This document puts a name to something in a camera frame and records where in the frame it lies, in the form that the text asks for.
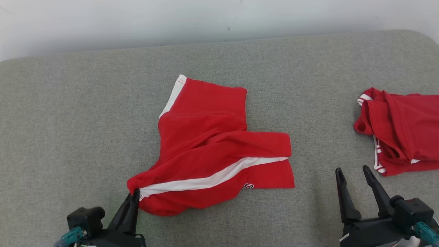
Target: teal connector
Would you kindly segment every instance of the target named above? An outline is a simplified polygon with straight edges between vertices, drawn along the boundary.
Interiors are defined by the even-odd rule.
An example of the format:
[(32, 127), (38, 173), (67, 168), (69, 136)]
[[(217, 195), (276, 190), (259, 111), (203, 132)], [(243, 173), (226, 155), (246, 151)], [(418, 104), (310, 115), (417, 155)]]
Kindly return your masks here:
[(427, 241), (432, 247), (439, 247), (439, 235), (427, 224), (424, 222), (418, 222), (416, 223), (414, 230), (422, 240)]
[(54, 244), (54, 247), (68, 247), (72, 243), (77, 242), (83, 236), (83, 230), (77, 226), (70, 232), (64, 234), (61, 239)]

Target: logo on shirt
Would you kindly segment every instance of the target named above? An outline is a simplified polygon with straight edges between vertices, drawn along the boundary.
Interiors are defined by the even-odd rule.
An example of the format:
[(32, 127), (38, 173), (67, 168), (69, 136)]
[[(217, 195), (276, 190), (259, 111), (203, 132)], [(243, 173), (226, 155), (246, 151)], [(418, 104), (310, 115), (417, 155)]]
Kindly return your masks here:
[(248, 189), (252, 189), (253, 187), (255, 187), (255, 185), (252, 184), (244, 184), (243, 188), (248, 188)]

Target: gray upholstered table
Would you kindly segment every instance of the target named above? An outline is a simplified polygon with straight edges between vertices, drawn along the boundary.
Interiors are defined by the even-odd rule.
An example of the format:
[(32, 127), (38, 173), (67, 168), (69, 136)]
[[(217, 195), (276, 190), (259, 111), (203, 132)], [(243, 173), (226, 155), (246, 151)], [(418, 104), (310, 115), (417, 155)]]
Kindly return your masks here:
[[(78, 207), (113, 215), (126, 181), (158, 158), (158, 115), (179, 74), (248, 89), (248, 126), (291, 136), (295, 189), (244, 189), (162, 218), (141, 212), (149, 247), (335, 247), (335, 168), (364, 217), (378, 208), (361, 167), (357, 97), (376, 87), (439, 94), (439, 47), (411, 31), (85, 51), (0, 63), (1, 246), (51, 246)], [(439, 210), (439, 171), (378, 177), (389, 194)], [(111, 217), (104, 219), (108, 224)]]

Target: white wall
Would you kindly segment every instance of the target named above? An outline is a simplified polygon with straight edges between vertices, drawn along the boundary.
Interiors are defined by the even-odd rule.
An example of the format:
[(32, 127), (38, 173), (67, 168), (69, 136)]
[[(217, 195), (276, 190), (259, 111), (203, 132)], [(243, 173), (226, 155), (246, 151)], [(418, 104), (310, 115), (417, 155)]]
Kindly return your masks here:
[(438, 0), (0, 0), (0, 61), (60, 51), (411, 29)]

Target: red t-shirt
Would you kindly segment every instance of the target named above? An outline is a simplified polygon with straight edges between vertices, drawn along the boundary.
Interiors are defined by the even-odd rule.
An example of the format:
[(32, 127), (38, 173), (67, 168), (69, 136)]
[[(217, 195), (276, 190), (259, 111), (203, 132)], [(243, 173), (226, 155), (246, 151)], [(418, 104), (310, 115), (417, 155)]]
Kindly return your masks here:
[(384, 176), (439, 169), (439, 95), (366, 90), (354, 128), (373, 135), (375, 169)]
[(247, 131), (241, 87), (223, 87), (183, 75), (160, 115), (160, 158), (132, 177), (139, 207), (174, 215), (233, 199), (243, 188), (293, 188), (285, 133)]

